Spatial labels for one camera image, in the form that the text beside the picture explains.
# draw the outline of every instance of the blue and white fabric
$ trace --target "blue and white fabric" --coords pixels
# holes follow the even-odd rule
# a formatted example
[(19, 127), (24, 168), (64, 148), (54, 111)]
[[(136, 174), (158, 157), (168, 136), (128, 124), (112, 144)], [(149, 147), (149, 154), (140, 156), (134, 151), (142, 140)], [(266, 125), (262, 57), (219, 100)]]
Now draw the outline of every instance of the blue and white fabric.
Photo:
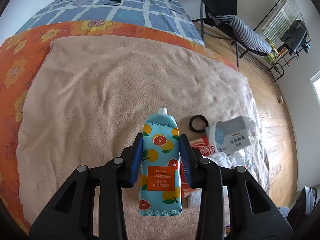
[(264, 53), (270, 53), (272, 47), (260, 35), (255, 33), (239, 17), (235, 15), (216, 16), (216, 18), (225, 24), (233, 27), (239, 39), (250, 49)]
[(204, 45), (178, 0), (56, 0), (18, 32), (59, 22), (107, 20), (165, 31)]

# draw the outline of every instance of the window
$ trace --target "window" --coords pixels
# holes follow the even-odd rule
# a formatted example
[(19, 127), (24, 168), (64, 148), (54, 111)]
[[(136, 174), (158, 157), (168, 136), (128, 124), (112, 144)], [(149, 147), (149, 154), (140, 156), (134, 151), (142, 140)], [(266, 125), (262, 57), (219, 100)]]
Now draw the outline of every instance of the window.
[(310, 81), (320, 103), (320, 71), (313, 78), (311, 78)]

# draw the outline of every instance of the blue droplet logo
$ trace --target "blue droplet logo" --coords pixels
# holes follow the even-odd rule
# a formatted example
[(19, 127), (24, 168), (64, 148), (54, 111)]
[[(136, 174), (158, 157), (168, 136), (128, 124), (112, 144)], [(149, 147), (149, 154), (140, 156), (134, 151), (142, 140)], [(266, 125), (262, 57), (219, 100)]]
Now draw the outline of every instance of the blue droplet logo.
[(221, 129), (217, 129), (216, 130), (216, 138), (215, 138), (216, 143), (219, 143), (220, 145), (222, 145), (223, 141), (224, 141), (224, 137), (225, 137), (224, 131)]

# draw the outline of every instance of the blue checkered bedsheet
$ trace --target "blue checkered bedsheet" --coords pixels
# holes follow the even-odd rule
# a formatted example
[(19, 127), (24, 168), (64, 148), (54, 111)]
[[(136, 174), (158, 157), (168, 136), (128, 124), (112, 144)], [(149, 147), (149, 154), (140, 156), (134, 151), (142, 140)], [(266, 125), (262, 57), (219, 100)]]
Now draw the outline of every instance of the blue checkered bedsheet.
[(101, 19), (154, 28), (203, 45), (178, 0), (56, 0), (18, 32), (59, 22)]

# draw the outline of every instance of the striped cloth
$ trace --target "striped cloth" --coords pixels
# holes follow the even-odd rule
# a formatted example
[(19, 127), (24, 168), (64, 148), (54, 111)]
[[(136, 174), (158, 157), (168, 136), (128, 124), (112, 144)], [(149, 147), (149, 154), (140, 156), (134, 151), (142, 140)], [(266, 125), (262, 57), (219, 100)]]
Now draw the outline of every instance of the striped cloth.
[(272, 47), (260, 35), (255, 33), (248, 25), (235, 15), (216, 16), (216, 18), (225, 24), (233, 27), (236, 35), (249, 49), (270, 53)]

